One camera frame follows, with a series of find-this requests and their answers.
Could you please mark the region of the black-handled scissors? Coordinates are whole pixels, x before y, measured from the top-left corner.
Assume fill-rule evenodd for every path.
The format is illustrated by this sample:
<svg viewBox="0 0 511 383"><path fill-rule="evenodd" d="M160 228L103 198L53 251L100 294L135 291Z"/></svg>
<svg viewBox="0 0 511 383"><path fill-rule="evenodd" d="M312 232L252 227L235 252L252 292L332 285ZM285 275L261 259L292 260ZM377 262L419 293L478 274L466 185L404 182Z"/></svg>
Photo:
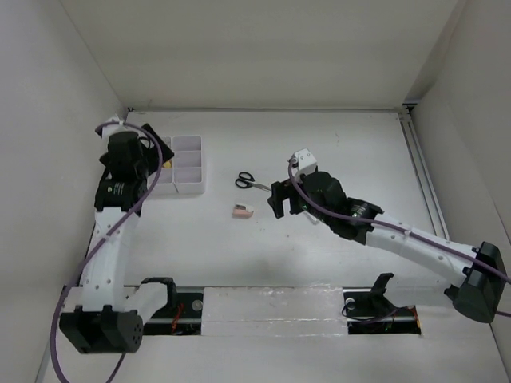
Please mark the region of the black-handled scissors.
<svg viewBox="0 0 511 383"><path fill-rule="evenodd" d="M240 172L235 179L235 185L240 189L257 188L266 192L270 192L271 188L256 182L254 176L250 172Z"/></svg>

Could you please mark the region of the pink white stapler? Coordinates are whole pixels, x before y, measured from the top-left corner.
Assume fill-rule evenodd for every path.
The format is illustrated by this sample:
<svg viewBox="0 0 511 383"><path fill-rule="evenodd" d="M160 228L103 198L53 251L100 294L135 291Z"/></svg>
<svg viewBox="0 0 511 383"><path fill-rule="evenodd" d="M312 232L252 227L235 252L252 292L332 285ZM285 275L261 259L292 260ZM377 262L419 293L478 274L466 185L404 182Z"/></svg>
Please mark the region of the pink white stapler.
<svg viewBox="0 0 511 383"><path fill-rule="evenodd" d="M232 217L236 219L249 219L254 214L254 208L245 203L236 203L232 210Z"/></svg>

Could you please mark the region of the clear blue-capped glue bottle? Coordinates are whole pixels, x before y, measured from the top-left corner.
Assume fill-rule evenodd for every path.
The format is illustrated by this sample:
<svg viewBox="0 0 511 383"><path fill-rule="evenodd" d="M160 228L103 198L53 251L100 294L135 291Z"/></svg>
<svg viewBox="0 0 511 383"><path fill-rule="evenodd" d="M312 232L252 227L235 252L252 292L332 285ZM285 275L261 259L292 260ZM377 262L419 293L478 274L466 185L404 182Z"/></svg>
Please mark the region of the clear blue-capped glue bottle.
<svg viewBox="0 0 511 383"><path fill-rule="evenodd" d="M311 221L312 224L319 224L319 221L313 215L306 213L306 217Z"/></svg>

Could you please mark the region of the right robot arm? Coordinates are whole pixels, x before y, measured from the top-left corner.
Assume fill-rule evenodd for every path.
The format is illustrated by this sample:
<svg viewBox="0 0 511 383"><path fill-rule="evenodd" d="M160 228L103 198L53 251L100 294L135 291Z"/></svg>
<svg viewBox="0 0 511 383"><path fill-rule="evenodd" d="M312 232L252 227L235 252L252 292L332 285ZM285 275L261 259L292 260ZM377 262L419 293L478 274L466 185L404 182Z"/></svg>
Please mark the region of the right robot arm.
<svg viewBox="0 0 511 383"><path fill-rule="evenodd" d="M379 206L349 197L328 172L290 176L271 185L267 202L277 219L290 213L313 215L342 239L388 251L425 267L448 282L443 294L454 309L475 322L491 323L510 278L500 249L450 242L386 215Z"/></svg>

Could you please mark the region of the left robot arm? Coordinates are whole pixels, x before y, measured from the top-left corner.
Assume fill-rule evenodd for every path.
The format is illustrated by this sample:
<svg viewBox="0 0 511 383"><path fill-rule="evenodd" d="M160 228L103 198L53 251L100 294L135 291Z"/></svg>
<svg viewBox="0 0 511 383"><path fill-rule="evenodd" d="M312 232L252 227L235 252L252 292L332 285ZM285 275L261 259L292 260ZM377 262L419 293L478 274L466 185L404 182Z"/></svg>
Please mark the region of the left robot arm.
<svg viewBox="0 0 511 383"><path fill-rule="evenodd" d="M156 186L172 149L150 124L107 122L97 134L107 139L100 158L105 170L95 194L95 225L85 267L79 272L81 297L73 311L60 314L58 326L81 354L134 353L145 323L178 306L170 277L145 278L132 295L125 272L142 205Z"/></svg>

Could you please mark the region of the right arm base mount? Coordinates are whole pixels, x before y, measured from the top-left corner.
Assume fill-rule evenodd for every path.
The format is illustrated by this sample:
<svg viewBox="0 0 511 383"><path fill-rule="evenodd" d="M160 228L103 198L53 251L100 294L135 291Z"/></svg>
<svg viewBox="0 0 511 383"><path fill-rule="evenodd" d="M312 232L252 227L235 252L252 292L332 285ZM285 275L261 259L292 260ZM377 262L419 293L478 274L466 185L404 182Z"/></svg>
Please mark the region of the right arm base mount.
<svg viewBox="0 0 511 383"><path fill-rule="evenodd" d="M349 335L422 334L415 306L396 306L385 296L393 277L393 273L383 273L371 287L343 289L341 315L347 320Z"/></svg>

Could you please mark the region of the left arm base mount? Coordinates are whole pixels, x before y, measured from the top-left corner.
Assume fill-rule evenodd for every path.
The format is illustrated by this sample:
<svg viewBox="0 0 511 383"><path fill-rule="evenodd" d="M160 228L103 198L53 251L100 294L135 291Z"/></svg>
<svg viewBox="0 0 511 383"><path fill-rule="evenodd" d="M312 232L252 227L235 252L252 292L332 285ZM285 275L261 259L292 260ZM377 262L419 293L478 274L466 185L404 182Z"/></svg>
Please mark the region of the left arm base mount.
<svg viewBox="0 0 511 383"><path fill-rule="evenodd" d="M174 306L159 309L144 325L144 336L201 335L204 288L177 288Z"/></svg>

